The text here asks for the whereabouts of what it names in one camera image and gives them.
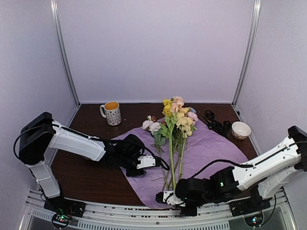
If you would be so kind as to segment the purple wrapping paper sheet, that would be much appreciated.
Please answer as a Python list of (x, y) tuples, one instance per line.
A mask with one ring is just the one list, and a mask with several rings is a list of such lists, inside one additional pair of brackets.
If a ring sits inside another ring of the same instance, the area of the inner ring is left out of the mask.
[[(248, 161), (247, 157), (235, 144), (214, 131), (209, 130), (202, 121), (196, 123), (196, 128), (197, 130), (188, 138), (187, 149), (183, 155), (182, 178), (191, 177), (202, 167), (216, 159), (226, 159), (236, 163)], [(114, 139), (124, 139), (129, 134), (136, 135), (146, 147), (158, 156), (155, 148), (151, 146), (154, 142), (154, 138), (148, 131), (142, 130), (140, 127), (134, 128)], [(169, 162), (169, 156), (166, 153), (163, 154), (162, 158), (166, 162)], [(228, 166), (231, 165), (223, 162), (214, 163), (196, 178), (209, 179), (211, 175)], [(164, 169), (161, 167), (145, 169), (146, 175), (138, 177), (127, 177), (126, 170), (123, 168), (121, 168), (121, 170), (137, 197), (145, 206), (149, 208), (167, 207), (155, 201), (155, 195), (161, 192), (163, 188)]]

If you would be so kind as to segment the pink white fake rose stem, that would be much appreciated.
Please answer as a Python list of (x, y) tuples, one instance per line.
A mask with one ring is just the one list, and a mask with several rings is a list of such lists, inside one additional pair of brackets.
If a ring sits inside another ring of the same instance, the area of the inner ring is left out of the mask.
[(155, 148), (156, 152), (159, 154), (159, 157), (156, 157), (159, 159), (159, 165), (166, 171), (169, 171), (169, 165), (162, 158), (162, 153), (164, 153), (162, 146), (166, 144), (166, 138), (162, 135), (161, 122), (159, 122), (155, 116), (148, 115), (146, 120), (143, 121), (141, 129), (150, 132), (151, 136), (154, 138), (154, 143), (151, 146)]

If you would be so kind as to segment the bright yellow fake flower stem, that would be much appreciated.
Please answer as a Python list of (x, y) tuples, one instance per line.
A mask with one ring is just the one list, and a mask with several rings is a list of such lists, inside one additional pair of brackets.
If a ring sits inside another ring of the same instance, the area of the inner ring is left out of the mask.
[(168, 131), (168, 139), (169, 139), (169, 132), (173, 134), (174, 126), (175, 124), (171, 121), (172, 118), (172, 112), (171, 109), (171, 99), (164, 99), (163, 100), (163, 114), (165, 115), (165, 123), (167, 125), (167, 131)]

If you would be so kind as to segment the black ribbon gold lettering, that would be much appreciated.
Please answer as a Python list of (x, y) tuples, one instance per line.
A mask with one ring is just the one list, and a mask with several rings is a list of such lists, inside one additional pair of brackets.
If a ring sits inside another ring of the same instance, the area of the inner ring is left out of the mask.
[(224, 122), (219, 122), (215, 119), (215, 114), (211, 110), (206, 110), (205, 113), (202, 114), (202, 117), (207, 122), (207, 127), (209, 130), (212, 130), (219, 134), (220, 136), (228, 139), (227, 135), (231, 129), (231, 122), (225, 120)]

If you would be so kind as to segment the peach fake flower stem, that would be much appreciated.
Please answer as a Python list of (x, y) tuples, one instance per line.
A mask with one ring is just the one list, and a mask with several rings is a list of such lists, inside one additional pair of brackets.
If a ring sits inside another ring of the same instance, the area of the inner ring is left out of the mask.
[(177, 113), (180, 108), (182, 108), (184, 106), (184, 100), (182, 97), (180, 96), (174, 96), (171, 98), (171, 109), (170, 111), (172, 113)]

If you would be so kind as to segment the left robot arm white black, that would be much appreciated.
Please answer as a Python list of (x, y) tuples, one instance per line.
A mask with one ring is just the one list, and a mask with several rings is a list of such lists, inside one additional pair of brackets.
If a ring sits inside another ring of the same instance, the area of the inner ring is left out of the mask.
[(147, 148), (133, 134), (123, 140), (102, 140), (63, 126), (51, 113), (43, 112), (21, 130), (14, 141), (13, 152), (28, 167), (47, 202), (59, 213), (69, 209), (69, 202), (45, 161), (47, 149), (64, 150), (91, 161), (119, 166), (128, 171), (128, 176), (144, 175), (146, 168), (156, 165), (154, 157), (144, 154)]

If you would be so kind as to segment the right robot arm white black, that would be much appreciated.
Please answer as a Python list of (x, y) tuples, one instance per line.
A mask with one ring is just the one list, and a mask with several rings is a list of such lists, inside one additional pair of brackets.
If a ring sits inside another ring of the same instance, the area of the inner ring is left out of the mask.
[[(217, 171), (209, 179), (197, 176), (217, 162), (229, 166)], [(196, 216), (197, 208), (207, 203), (226, 203), (260, 182), (258, 192), (246, 200), (249, 211), (257, 211), (264, 200), (282, 187), (291, 173), (307, 170), (307, 133), (297, 126), (288, 129), (288, 136), (273, 149), (238, 164), (230, 160), (214, 160), (188, 179), (180, 179), (167, 203), (181, 208), (184, 216)]]

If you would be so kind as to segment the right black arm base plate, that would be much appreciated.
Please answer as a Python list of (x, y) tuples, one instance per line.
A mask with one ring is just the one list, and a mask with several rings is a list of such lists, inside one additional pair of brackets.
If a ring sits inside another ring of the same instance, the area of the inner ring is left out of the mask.
[(246, 215), (254, 212), (259, 212), (264, 209), (270, 208), (271, 203), (269, 200), (255, 201), (251, 198), (231, 202), (229, 204), (233, 217)]

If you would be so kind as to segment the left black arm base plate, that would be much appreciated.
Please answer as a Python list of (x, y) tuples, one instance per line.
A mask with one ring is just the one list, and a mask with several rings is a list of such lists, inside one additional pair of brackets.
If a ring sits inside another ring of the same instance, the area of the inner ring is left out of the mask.
[(60, 201), (46, 201), (44, 209), (51, 210), (58, 214), (82, 218), (86, 204), (80, 201), (64, 199)]

